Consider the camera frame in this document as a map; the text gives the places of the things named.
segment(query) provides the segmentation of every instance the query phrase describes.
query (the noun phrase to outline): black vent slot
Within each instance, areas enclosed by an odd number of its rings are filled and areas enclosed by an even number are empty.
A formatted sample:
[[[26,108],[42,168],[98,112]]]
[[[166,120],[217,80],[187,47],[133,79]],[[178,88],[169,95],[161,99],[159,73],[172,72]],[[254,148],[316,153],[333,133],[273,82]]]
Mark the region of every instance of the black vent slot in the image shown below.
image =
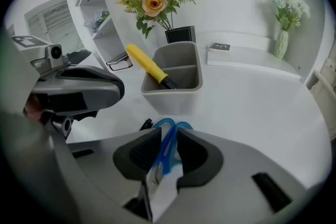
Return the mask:
[[[72,155],[75,159],[77,159],[77,158],[80,158],[80,157],[90,155],[92,153],[94,153],[94,151],[88,148],[86,150],[75,151],[75,152],[72,153]]]
[[[253,175],[252,179],[257,184],[264,197],[267,199],[273,212],[279,212],[282,208],[285,208],[292,202],[287,194],[267,173],[258,173]]]
[[[136,166],[148,171],[160,152],[161,138],[151,136],[130,150],[130,160]]]
[[[84,78],[84,79],[103,79],[101,76],[90,72],[87,69],[74,68],[62,71],[62,77]]]
[[[113,162],[125,178],[145,182],[160,147],[161,128],[155,128],[118,147],[113,154]]]

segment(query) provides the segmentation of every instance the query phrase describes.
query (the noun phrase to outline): shelf compartment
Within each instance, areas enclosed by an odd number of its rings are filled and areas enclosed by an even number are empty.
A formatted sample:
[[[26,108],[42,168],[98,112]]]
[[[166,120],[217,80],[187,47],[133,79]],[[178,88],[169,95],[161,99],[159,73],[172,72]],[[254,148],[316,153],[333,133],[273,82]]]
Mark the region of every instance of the shelf compartment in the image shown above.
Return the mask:
[[[104,63],[123,53],[125,48],[116,31],[106,32],[100,38],[93,40]]]
[[[99,26],[97,32],[92,35],[92,38],[93,39],[102,38],[111,32],[116,32],[115,30],[116,29],[114,27],[111,15],[109,15]]]
[[[80,0],[79,8],[85,22],[92,20],[97,10],[108,10],[105,0]]]

